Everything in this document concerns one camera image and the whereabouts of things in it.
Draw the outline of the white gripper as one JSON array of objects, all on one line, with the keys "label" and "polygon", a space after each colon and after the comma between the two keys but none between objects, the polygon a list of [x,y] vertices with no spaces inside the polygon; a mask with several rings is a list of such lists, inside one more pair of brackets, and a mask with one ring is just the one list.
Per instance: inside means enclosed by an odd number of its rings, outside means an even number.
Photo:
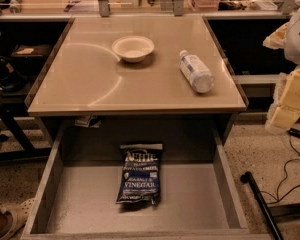
[{"label": "white gripper", "polygon": [[298,66],[289,74],[280,73],[273,93],[265,129],[282,134],[300,118],[300,8],[289,23],[284,23],[263,41],[270,49],[283,49],[285,58]]}]

